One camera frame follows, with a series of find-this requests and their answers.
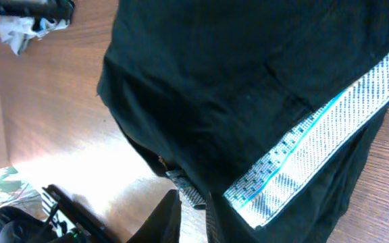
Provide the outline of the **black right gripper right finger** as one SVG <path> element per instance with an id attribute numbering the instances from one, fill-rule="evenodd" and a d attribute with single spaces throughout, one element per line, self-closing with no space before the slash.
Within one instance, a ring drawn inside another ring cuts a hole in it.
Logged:
<path id="1" fill-rule="evenodd" d="M 234 241 L 232 212 L 219 193 L 211 193 L 206 203 L 206 228 L 209 243 L 231 243 Z"/>

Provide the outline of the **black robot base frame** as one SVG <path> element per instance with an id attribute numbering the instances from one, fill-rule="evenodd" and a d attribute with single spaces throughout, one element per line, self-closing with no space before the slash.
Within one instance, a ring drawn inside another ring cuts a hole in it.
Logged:
<path id="1" fill-rule="evenodd" d="M 41 193 L 45 219 L 15 207 L 0 208 L 0 242 L 119 242 L 97 216 L 69 198 L 57 186 L 49 185 Z"/>

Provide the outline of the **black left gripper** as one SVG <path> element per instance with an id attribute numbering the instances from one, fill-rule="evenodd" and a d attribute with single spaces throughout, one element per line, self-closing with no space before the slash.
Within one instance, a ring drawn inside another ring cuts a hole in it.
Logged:
<path id="1" fill-rule="evenodd" d="M 71 20 L 74 10 L 72 0 L 0 0 L 0 16 L 60 21 Z"/>

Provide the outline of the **black shorts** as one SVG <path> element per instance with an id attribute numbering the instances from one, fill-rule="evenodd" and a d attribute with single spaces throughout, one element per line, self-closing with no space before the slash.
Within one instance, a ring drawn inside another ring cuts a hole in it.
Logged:
<path id="1" fill-rule="evenodd" d="M 120 1 L 97 87 L 233 242 L 325 242 L 389 105 L 389 0 Z"/>

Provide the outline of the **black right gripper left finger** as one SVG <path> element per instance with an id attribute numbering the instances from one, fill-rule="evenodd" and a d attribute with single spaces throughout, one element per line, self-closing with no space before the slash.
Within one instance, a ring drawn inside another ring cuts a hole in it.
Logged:
<path id="1" fill-rule="evenodd" d="M 182 203 L 170 190 L 127 243 L 179 243 Z"/>

